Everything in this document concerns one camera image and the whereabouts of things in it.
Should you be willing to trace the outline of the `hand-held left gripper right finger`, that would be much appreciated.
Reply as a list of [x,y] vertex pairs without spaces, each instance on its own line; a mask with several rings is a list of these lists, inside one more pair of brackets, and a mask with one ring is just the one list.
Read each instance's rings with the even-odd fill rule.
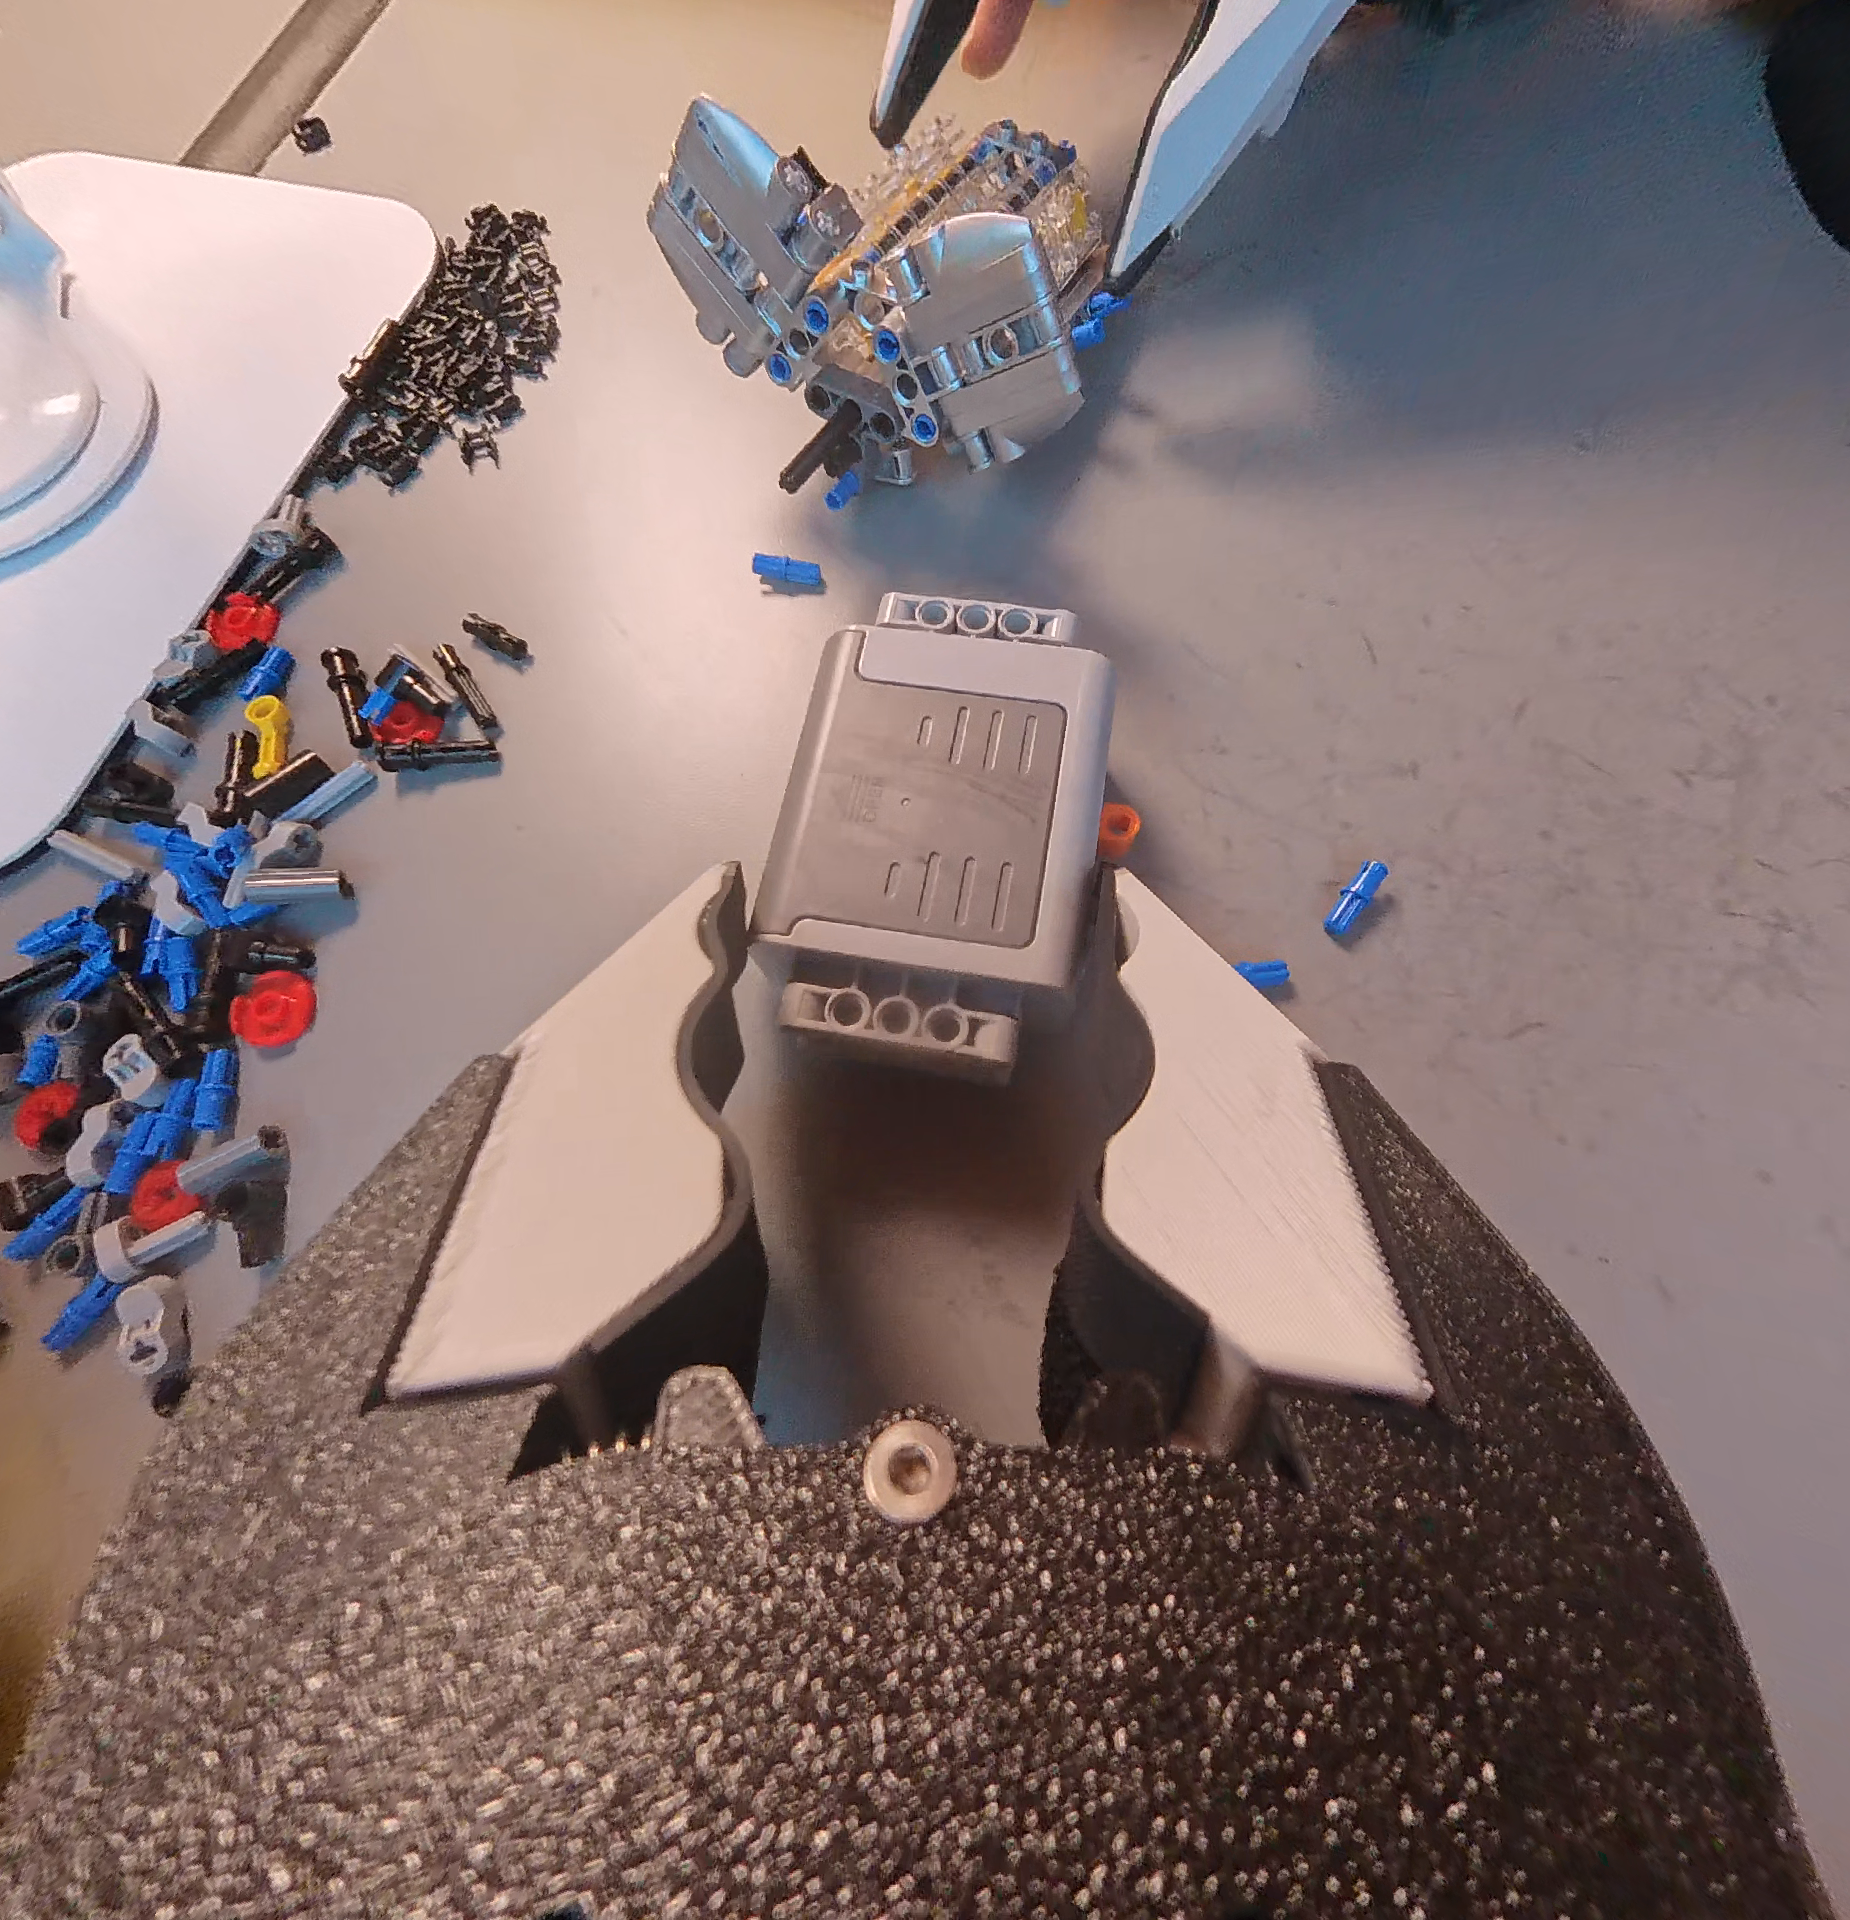
[[1353,1072],[1140,880],[1102,873],[1073,1041],[1088,1159],[1052,1289],[1052,1442],[1255,1453],[1300,1402],[1440,1414]]

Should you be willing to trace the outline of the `grey desk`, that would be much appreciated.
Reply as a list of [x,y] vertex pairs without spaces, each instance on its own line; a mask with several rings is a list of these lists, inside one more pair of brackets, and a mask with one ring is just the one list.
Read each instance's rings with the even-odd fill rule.
[[[244,1068],[288,1250],[457,1068],[672,901],[761,877],[816,672],[887,589],[1071,609],[1136,874],[1360,1065],[1587,1332],[1698,1519],[1850,1914],[1850,258],[1752,23],[1358,11],[986,479],[827,516],[798,407],[645,214],[706,93],[843,180],[886,5],[392,5],[280,180],[549,217],[562,350],[499,462],[316,501],[316,653],[456,637],[495,770],[337,818],[319,1010]],[[771,590],[750,556],[821,567]],[[1364,861],[1390,877],[1345,941]]]

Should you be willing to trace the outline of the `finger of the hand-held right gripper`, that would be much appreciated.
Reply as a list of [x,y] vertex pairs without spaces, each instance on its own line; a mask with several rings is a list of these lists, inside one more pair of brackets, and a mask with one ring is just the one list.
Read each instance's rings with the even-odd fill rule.
[[1129,291],[1227,168],[1271,136],[1349,2],[1207,2],[1147,115],[1110,236],[1110,285]]
[[978,2],[893,2],[890,36],[870,102],[870,131],[896,146],[958,53]]

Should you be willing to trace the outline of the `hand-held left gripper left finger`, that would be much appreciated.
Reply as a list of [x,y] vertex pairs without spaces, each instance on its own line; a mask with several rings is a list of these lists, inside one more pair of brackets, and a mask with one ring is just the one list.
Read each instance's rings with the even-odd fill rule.
[[768,1261],[723,1107],[742,1072],[738,865],[713,865],[507,1051],[381,1399],[551,1387],[577,1452],[755,1449]]

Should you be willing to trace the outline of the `pile of black links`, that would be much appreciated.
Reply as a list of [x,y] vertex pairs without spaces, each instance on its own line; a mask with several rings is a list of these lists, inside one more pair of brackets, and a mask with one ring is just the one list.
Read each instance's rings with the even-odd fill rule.
[[522,417],[522,382],[540,378],[560,345],[560,272],[547,219],[479,206],[462,240],[443,245],[417,304],[344,377],[345,403],[309,464],[344,485],[356,471],[406,487],[433,446],[465,467],[499,462],[499,431]]

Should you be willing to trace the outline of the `pile of mixed building pieces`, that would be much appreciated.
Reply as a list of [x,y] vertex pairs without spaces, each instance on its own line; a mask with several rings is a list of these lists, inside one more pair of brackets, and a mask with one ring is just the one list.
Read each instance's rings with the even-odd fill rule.
[[281,917],[352,899],[324,827],[384,776],[503,762],[499,718],[454,644],[377,672],[326,649],[345,753],[292,742],[283,596],[334,559],[298,496],[256,527],[125,747],[49,835],[96,891],[27,929],[0,978],[0,1117],[22,1157],[0,1180],[0,1259],[63,1289],[49,1356],[112,1345],[160,1416],[192,1378],[183,1267],[217,1235],[248,1272],[283,1250],[288,1138],[240,1113],[240,1080],[314,1022],[314,949]]

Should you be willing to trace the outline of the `grey transparent engine model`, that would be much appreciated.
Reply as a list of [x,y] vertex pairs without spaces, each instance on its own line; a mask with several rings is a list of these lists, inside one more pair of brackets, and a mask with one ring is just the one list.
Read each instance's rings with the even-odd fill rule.
[[650,231],[724,366],[816,419],[780,487],[820,471],[842,508],[920,458],[1015,460],[1080,413],[1080,348],[1113,306],[1085,187],[1069,141],[947,116],[845,187],[694,100]]

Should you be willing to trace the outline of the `grey battery box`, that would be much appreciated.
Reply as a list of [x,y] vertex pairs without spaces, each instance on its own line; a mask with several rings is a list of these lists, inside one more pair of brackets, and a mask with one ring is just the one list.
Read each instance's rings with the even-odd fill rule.
[[780,1024],[1004,1085],[1080,972],[1110,723],[1069,610],[892,590],[836,631],[750,917]]

